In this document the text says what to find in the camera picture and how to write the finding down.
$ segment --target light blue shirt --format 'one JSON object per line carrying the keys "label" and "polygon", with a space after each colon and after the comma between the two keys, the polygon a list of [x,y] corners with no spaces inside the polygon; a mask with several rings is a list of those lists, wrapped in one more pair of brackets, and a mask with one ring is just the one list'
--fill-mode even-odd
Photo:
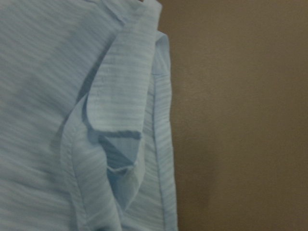
{"label": "light blue shirt", "polygon": [[0,1],[0,230],[177,231],[155,0]]}

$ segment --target textured stripe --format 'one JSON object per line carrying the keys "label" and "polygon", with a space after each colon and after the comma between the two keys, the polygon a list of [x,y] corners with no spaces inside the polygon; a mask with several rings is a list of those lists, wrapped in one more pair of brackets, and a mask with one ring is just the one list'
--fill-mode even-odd
{"label": "textured stripe", "polygon": [[0,230],[176,231],[155,0],[0,3]]}

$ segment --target beige wall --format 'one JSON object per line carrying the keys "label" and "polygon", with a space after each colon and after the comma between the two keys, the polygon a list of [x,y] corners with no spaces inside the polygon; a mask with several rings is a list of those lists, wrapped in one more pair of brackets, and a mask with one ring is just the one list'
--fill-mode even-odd
{"label": "beige wall", "polygon": [[180,231],[307,231],[308,1],[160,2]]}

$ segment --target light blue fabric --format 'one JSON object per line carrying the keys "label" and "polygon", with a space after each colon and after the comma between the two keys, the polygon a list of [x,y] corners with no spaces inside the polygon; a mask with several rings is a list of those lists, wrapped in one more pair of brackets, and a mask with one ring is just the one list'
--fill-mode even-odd
{"label": "light blue fabric", "polygon": [[177,231],[155,0],[0,0],[0,230]]}

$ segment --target brown wall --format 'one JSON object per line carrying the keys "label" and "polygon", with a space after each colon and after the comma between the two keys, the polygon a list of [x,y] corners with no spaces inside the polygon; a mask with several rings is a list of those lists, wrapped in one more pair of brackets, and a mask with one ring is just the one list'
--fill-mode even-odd
{"label": "brown wall", "polygon": [[160,2],[180,231],[308,231],[308,1]]}

